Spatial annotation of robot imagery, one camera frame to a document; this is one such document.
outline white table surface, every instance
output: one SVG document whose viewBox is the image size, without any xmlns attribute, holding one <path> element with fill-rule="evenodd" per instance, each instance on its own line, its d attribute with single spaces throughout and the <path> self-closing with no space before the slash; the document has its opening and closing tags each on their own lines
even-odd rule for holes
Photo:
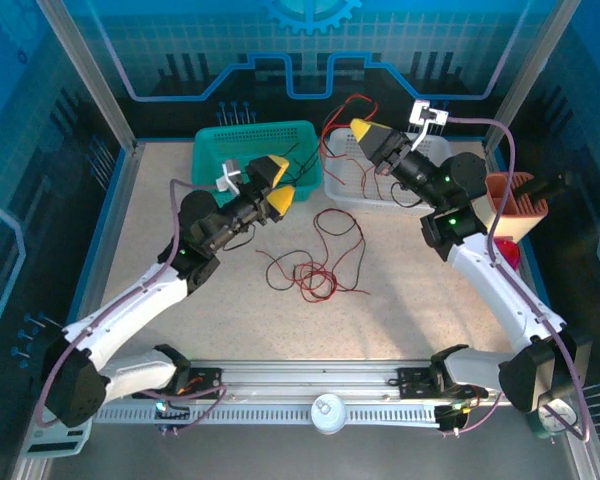
<svg viewBox="0 0 600 480">
<path fill-rule="evenodd" d="M 168 244 L 168 184 L 174 177 L 190 181 L 192 148 L 191 143 L 146 146 L 105 301 L 136 281 Z M 477 142 L 454 143 L 454 150 L 482 155 Z M 160 343 L 189 358 L 213 360 L 423 359 L 459 343 L 510 351 L 504 331 L 469 283 L 426 246 L 417 217 L 358 215 L 367 239 L 359 288 L 370 295 L 337 293 L 327 302 L 308 304 L 295 287 L 270 289 L 264 280 L 270 261 L 255 250 L 276 256 L 302 248 L 322 259 L 312 218 L 330 206 L 318 190 L 308 202 L 294 204 L 282 222 L 258 228 L 248 246 L 219 253 L 221 265 L 210 280 L 154 319 L 119 354 Z M 351 242 L 332 240 L 333 254 Z M 353 280 L 356 259 L 338 268 L 343 284 Z"/>
</svg>

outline black cable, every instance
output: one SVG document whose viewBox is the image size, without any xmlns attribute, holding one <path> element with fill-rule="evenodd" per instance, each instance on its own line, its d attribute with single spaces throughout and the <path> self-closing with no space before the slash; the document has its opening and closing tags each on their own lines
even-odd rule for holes
<svg viewBox="0 0 600 480">
<path fill-rule="evenodd" d="M 396 204 L 400 205 L 402 208 L 413 208 L 422 203 L 422 199 L 419 199 L 416 203 L 412 203 L 411 205 L 404 205 L 404 204 L 400 203 L 398 200 L 396 200 L 396 197 L 393 194 L 393 189 L 395 188 L 396 185 L 400 185 L 400 182 L 395 182 L 395 183 L 393 183 L 393 185 L 391 185 L 391 198 L 393 199 L 394 202 L 396 202 Z"/>
<path fill-rule="evenodd" d="M 322 138 L 322 132 L 324 132 L 324 129 L 327 126 L 327 123 L 329 122 L 330 118 L 335 112 L 336 110 L 338 110 L 340 107 L 342 107 L 343 105 L 338 105 L 336 108 L 334 108 L 333 110 L 331 110 L 331 112 L 329 112 L 329 114 L 325 117 L 324 121 L 322 122 L 322 130 L 320 131 L 320 138 Z M 320 147 L 320 138 L 318 138 L 318 147 Z M 329 148 L 329 145 L 327 145 L 327 139 L 324 139 L 324 147 L 329 150 L 329 153 L 335 157 L 335 153 L 333 153 L 333 151 Z"/>
<path fill-rule="evenodd" d="M 167 400 L 167 406 L 171 409 L 171 410 L 177 410 L 180 412 L 187 412 L 189 413 L 189 407 L 178 407 L 176 405 L 174 405 L 173 403 L 171 403 L 171 401 Z"/>
<path fill-rule="evenodd" d="M 275 260 L 273 260 L 269 266 L 267 267 L 267 269 L 264 271 L 264 279 L 267 282 L 267 285 L 269 285 L 269 287 L 271 287 L 274 290 L 277 290 L 278 292 L 286 292 L 287 290 L 289 290 L 291 287 L 293 287 L 295 285 L 294 281 L 291 281 L 291 284 L 288 287 L 274 287 L 271 283 L 271 280 L 269 279 L 269 270 L 271 270 L 271 267 L 273 267 L 274 265 L 278 265 L 280 260 L 282 260 L 285 257 L 288 257 L 289 255 L 293 255 L 294 253 L 304 253 L 305 255 L 307 255 L 309 257 L 309 260 L 311 260 L 311 263 L 313 263 L 313 257 L 311 256 L 311 254 L 309 252 L 307 252 L 306 250 L 291 250 L 290 252 L 287 252 L 283 255 L 280 255 L 279 257 L 277 257 Z M 293 267 L 293 277 L 295 278 L 295 266 Z"/>
<path fill-rule="evenodd" d="M 327 122 L 329 122 L 331 120 L 331 117 L 336 113 L 336 111 L 342 107 L 344 107 L 346 104 L 340 104 L 338 105 L 336 108 L 334 108 L 333 110 L 331 110 L 329 113 L 327 113 L 327 116 L 324 117 L 324 121 L 322 122 L 322 132 L 324 132 L 324 128 L 327 126 Z"/>
<path fill-rule="evenodd" d="M 189 413 L 181 413 L 179 415 L 165 415 L 161 412 L 158 412 L 156 417 L 158 420 L 183 420 L 188 419 L 191 415 Z"/>
<path fill-rule="evenodd" d="M 253 233 L 251 234 L 251 238 L 245 242 L 239 243 L 238 245 L 234 245 L 233 247 L 229 247 L 227 248 L 227 246 L 225 245 L 224 247 L 222 247 L 222 251 L 223 252 L 230 252 L 232 250 L 237 250 L 240 247 L 244 247 L 245 245 L 251 243 L 251 241 L 255 238 L 256 236 L 256 226 L 255 224 L 250 224 L 249 227 L 253 227 Z"/>
<path fill-rule="evenodd" d="M 291 152 L 293 152 L 296 147 L 300 145 L 300 142 L 296 142 L 293 147 L 291 147 L 289 150 L 287 150 L 286 152 L 284 152 L 282 155 L 280 155 L 282 158 L 286 157 L 287 155 L 289 155 Z"/>
<path fill-rule="evenodd" d="M 320 149 L 320 146 L 318 145 L 316 147 L 316 149 L 311 153 L 311 155 L 309 155 L 309 157 L 302 162 L 301 164 L 298 162 L 295 162 L 296 165 L 298 165 L 300 168 L 298 169 L 298 171 L 296 172 L 295 175 L 291 175 L 291 173 L 289 171 L 287 171 L 285 173 L 285 175 L 289 175 L 291 178 L 288 180 L 284 180 L 282 182 L 280 182 L 280 185 L 293 185 L 294 187 L 296 187 L 298 185 L 298 182 L 307 174 L 311 171 L 311 169 L 315 166 L 316 162 L 319 159 L 319 155 L 316 156 L 316 154 L 318 153 L 318 150 Z"/>
<path fill-rule="evenodd" d="M 353 216 L 350 216 L 350 218 L 352 220 L 351 226 L 348 229 L 346 229 L 345 231 L 340 232 L 340 233 L 330 232 L 329 230 L 324 228 L 322 225 L 320 225 L 320 216 L 317 216 L 314 218 L 314 224 L 315 224 L 316 228 L 319 228 L 327 235 L 331 235 L 333 237 L 341 237 L 342 235 L 346 235 L 347 233 L 349 233 L 356 226 L 359 226 L 358 220 L 356 220 Z M 354 282 L 354 284 L 351 288 L 339 288 L 338 289 L 339 292 L 348 292 L 349 290 L 355 290 L 358 287 L 358 283 L 360 282 L 360 273 L 362 270 L 362 259 L 364 258 L 364 254 L 365 254 L 366 250 L 367 250 L 367 240 L 364 238 L 364 236 L 362 236 L 362 252 L 360 253 L 360 258 L 358 259 L 358 266 L 356 268 L 356 281 Z"/>
</svg>

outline gear logo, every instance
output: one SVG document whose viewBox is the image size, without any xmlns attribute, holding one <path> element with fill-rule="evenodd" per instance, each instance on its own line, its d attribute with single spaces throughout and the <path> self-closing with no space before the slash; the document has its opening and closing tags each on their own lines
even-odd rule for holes
<svg viewBox="0 0 600 480">
<path fill-rule="evenodd" d="M 295 34 L 304 30 L 307 35 L 338 28 L 342 20 L 351 18 L 353 8 L 362 5 L 360 0 L 263 0 L 263 4 L 280 27 L 291 27 Z"/>
<path fill-rule="evenodd" d="M 38 31 L 38 11 L 33 0 L 0 0 L 0 27 L 16 46 L 25 47 Z"/>
</svg>

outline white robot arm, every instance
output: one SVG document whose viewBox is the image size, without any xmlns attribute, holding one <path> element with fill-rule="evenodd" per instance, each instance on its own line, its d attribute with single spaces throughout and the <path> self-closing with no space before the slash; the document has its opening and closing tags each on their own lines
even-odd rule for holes
<svg viewBox="0 0 600 480">
<path fill-rule="evenodd" d="M 282 219 L 294 188 L 274 188 L 288 165 L 273 155 L 251 161 L 250 181 L 233 175 L 238 195 L 223 206 L 209 192 L 191 192 L 181 203 L 172 243 L 134 285 L 61 332 L 45 329 L 31 352 L 32 379 L 41 391 L 36 411 L 44 405 L 74 427 L 105 402 L 147 389 L 176 394 L 186 385 L 189 361 L 166 345 L 133 358 L 111 358 L 152 319 L 204 284 L 220 264 L 215 253 L 237 234 L 256 221 Z M 42 414 L 36 416 L 42 425 Z"/>
<path fill-rule="evenodd" d="M 422 109 L 419 115 L 426 120 L 440 112 Z M 567 365 L 561 347 L 566 345 L 583 381 L 591 339 L 544 305 L 490 245 L 492 240 L 471 204 L 487 193 L 484 161 L 460 153 L 437 167 L 402 132 L 360 119 L 351 122 L 351 129 L 377 174 L 392 175 L 401 188 L 435 209 L 420 219 L 425 241 L 469 280 L 513 347 L 513 355 L 478 352 L 466 345 L 437 354 L 434 357 L 443 360 L 447 382 L 502 391 L 523 412 L 573 391 L 574 369 Z"/>
</svg>

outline red and black wire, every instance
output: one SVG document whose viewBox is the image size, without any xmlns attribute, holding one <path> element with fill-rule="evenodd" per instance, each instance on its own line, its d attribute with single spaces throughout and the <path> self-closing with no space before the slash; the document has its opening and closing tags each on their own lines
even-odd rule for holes
<svg viewBox="0 0 600 480">
<path fill-rule="evenodd" d="M 323 158 L 347 158 L 347 160 L 353 161 L 355 162 L 358 167 L 360 167 L 360 169 L 363 172 L 362 175 L 362 182 L 361 182 L 361 187 L 362 187 L 362 193 L 364 195 L 364 185 L 366 183 L 366 175 L 367 172 L 369 172 L 371 170 L 371 168 L 365 170 L 362 165 L 360 165 L 358 163 L 357 160 L 348 157 L 348 155 L 346 153 L 340 154 L 340 155 L 335 155 L 331 149 L 329 149 L 329 146 L 326 143 L 326 137 L 335 129 L 337 128 L 348 128 L 349 125 L 346 123 L 336 123 L 336 120 L 338 119 L 338 117 L 347 109 L 347 107 L 349 107 L 350 105 L 352 105 L 353 103 L 356 102 L 360 102 L 360 101 L 364 101 L 367 103 L 370 103 L 372 105 L 372 109 L 371 112 L 368 113 L 365 117 L 364 120 L 368 121 L 373 119 L 373 117 L 376 115 L 376 113 L 378 113 L 378 104 L 376 103 L 375 100 L 373 100 L 370 97 L 367 97 L 366 95 L 362 95 L 361 93 L 354 93 L 353 95 L 350 95 L 342 105 L 338 105 L 336 108 L 334 108 L 333 110 L 331 110 L 331 112 L 329 112 L 329 114 L 327 115 L 327 117 L 325 118 L 324 122 L 322 123 L 322 132 L 320 134 L 320 143 L 319 143 L 319 147 L 320 147 L 320 156 Z M 327 175 L 330 175 L 331 177 L 333 177 L 335 180 L 337 180 L 338 182 L 340 182 L 341 184 L 345 185 L 345 182 L 339 178 L 337 175 L 335 175 L 333 172 L 329 171 L 326 167 L 326 165 L 323 165 L 324 168 L 324 172 Z"/>
<path fill-rule="evenodd" d="M 351 225 L 342 230 L 341 232 L 333 232 L 327 230 L 321 223 L 320 219 L 323 215 L 326 214 L 334 214 L 337 213 L 339 215 L 344 215 L 351 220 Z M 364 233 L 360 228 L 358 221 L 351 215 L 350 213 L 345 212 L 344 210 L 340 210 L 337 208 L 327 208 L 320 213 L 318 213 L 313 218 L 313 227 L 315 228 L 320 240 L 322 241 L 322 245 L 324 247 L 324 256 L 325 259 L 322 262 L 317 262 L 314 257 L 307 250 L 296 249 L 290 252 L 287 252 L 278 257 L 273 257 L 272 255 L 264 252 L 262 250 L 256 250 L 258 253 L 266 255 L 271 259 L 271 263 L 265 270 L 265 280 L 269 287 L 278 291 L 286 291 L 291 289 L 294 285 L 297 285 L 300 288 L 300 294 L 302 298 L 309 303 L 320 303 L 326 300 L 329 300 L 333 297 L 336 292 L 357 292 L 357 293 L 365 293 L 369 295 L 369 292 L 358 289 L 358 283 L 360 281 L 360 271 L 362 268 L 362 259 L 364 258 L 364 254 L 367 248 L 367 242 L 364 238 Z M 331 267 L 327 267 L 330 259 L 329 247 L 327 245 L 327 240 L 325 235 L 331 237 L 342 237 L 349 232 L 357 232 L 358 240 L 351 248 L 349 248 L 346 252 L 344 252 Z M 362 246 L 360 257 L 358 258 L 358 263 L 356 267 L 356 277 L 353 285 L 345 286 L 338 280 L 336 275 L 336 269 L 338 265 L 353 251 L 358 249 L 358 247 Z M 303 254 L 306 255 L 308 261 L 297 263 L 293 266 L 291 273 L 285 272 L 282 267 L 280 261 L 286 257 L 289 257 L 294 254 Z M 280 270 L 280 273 L 284 277 L 286 281 L 289 282 L 288 285 L 285 286 L 276 286 L 271 282 L 271 268 L 273 266 L 277 266 Z"/>
</svg>

